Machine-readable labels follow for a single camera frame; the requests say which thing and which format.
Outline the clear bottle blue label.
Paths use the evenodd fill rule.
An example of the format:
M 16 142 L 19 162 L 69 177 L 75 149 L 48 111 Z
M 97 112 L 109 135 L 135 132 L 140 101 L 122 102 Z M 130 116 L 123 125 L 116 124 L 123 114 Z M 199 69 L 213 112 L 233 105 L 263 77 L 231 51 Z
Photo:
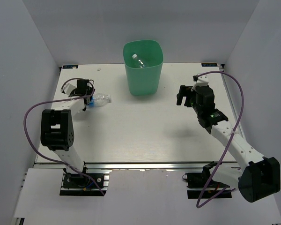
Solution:
M 111 103 L 111 96 L 103 93 L 97 93 L 92 96 L 89 107 L 102 107 Z

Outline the large clear crushed bottle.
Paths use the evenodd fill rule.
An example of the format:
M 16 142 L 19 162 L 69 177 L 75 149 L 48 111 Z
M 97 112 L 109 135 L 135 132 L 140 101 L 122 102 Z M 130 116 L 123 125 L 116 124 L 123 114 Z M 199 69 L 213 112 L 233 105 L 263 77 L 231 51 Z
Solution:
M 137 54 L 133 54 L 132 59 L 134 62 L 134 66 L 136 68 L 146 68 L 147 67 L 147 63 Z

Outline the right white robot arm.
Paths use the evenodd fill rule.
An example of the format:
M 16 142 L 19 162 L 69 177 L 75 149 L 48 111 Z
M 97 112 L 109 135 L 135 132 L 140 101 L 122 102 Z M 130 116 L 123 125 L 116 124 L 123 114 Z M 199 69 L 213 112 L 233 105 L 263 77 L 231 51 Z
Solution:
M 233 131 L 228 117 L 216 109 L 214 92 L 209 86 L 179 88 L 177 105 L 191 107 L 199 124 L 224 147 L 237 161 L 239 169 L 216 162 L 205 165 L 201 174 L 187 175 L 189 188 L 227 185 L 240 191 L 250 203 L 275 194 L 281 189 L 280 164 L 274 157 L 265 157 L 255 150 L 240 134 Z

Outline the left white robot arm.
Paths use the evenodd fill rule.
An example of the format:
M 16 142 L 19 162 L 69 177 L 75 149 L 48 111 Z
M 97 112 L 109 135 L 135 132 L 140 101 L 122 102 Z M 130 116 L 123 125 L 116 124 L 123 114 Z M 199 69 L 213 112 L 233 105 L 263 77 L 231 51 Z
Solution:
M 76 80 L 76 85 L 69 82 Z M 94 81 L 82 78 L 69 79 L 61 86 L 61 93 L 68 96 L 58 107 L 46 109 L 41 118 L 41 144 L 54 152 L 72 171 L 79 187 L 89 183 L 89 175 L 83 171 L 84 162 L 74 148 L 73 117 L 87 109 L 95 92 Z

